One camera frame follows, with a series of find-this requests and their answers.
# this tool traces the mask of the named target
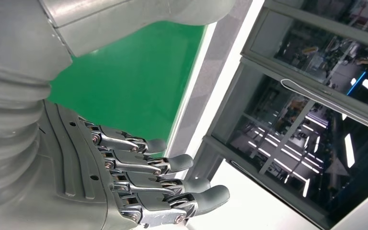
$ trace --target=cable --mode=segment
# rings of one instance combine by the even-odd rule
[[[338,105],[336,105],[336,104],[334,104],[334,103],[332,103],[332,102],[328,101],[327,99],[325,99],[325,98],[323,98],[323,97],[321,97],[321,96],[318,96],[318,95],[316,95],[316,94],[314,94],[314,93],[310,92],[309,90],[307,90],[307,89],[305,89],[304,87],[302,87],[302,86],[298,85],[297,83],[295,83],[293,80],[290,80],[290,79],[282,79],[282,80],[280,81],[280,83],[281,83],[281,85],[282,85],[284,88],[286,88],[286,89],[288,89],[288,90],[291,90],[291,91],[293,91],[293,92],[295,92],[295,93],[298,93],[298,94],[300,94],[300,95],[302,95],[302,96],[308,97],[308,98],[310,98],[310,99],[311,99],[311,100],[313,100],[313,101],[316,101],[316,102],[318,102],[318,103],[323,104],[323,102],[321,102],[321,101],[320,101],[320,100],[318,100],[318,99],[314,99],[314,98],[312,98],[312,97],[309,97],[309,96],[307,96],[307,95],[304,95],[304,94],[302,94],[302,93],[300,93],[300,92],[298,92],[298,91],[296,91],[296,90],[294,90],[294,89],[292,89],[292,88],[290,88],[290,87],[286,86],[286,85],[284,84],[284,81],[289,81],[289,82],[291,82],[291,83],[295,84],[295,85],[296,85],[296,86],[298,86],[300,89],[302,89],[302,90],[306,91],[306,92],[307,92],[307,93],[309,93],[310,95],[313,95],[313,96],[315,96],[315,97],[319,98],[320,100],[323,100],[324,102],[326,102],[326,103],[328,103],[328,104],[331,104],[331,105],[333,105],[333,106],[334,106],[334,107],[336,107],[336,108],[339,108],[340,110],[344,111],[344,112],[343,112],[344,114],[349,114],[349,115],[350,115],[350,116],[349,116],[350,118],[352,118],[352,119],[356,120],[357,122],[360,122],[360,123],[361,123],[361,124],[363,124],[363,125],[366,125],[366,124],[367,124],[366,126],[368,126],[368,121],[367,121],[367,120],[365,120],[365,119],[363,119],[363,118],[361,118],[361,117],[359,117],[359,116],[357,116],[357,115],[353,114],[352,112],[350,112],[350,111],[348,111],[348,110],[346,110],[346,109],[344,109],[344,108],[342,108],[342,107],[340,107],[340,106],[338,106]]]

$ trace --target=robotic arm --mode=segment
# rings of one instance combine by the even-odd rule
[[[44,101],[81,56],[161,20],[208,24],[234,0],[0,0],[0,230],[128,230],[180,223],[228,198],[164,175],[187,155]]]

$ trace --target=screw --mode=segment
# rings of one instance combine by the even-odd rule
[[[177,218],[175,219],[174,224],[179,224],[179,223],[181,223],[184,219],[185,219],[185,216],[184,216],[184,215],[179,215],[179,216],[177,216]]]
[[[136,214],[129,215],[129,217],[132,218],[134,222],[138,220],[138,216]]]
[[[105,168],[106,169],[111,169],[112,168],[112,164],[109,162],[105,162]]]

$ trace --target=green backdrop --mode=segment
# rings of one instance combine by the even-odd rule
[[[73,59],[49,100],[86,119],[144,138],[167,140],[204,33],[158,22]]]

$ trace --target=robotic hand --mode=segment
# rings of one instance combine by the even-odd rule
[[[113,181],[111,190],[122,201],[120,213],[145,228],[178,224],[215,210],[229,199],[226,187],[210,188],[207,179],[163,178],[193,166],[188,155],[151,157],[166,149],[164,141],[146,141],[121,130],[96,126],[81,117],[80,122],[91,131],[92,142],[104,159],[104,168]]]

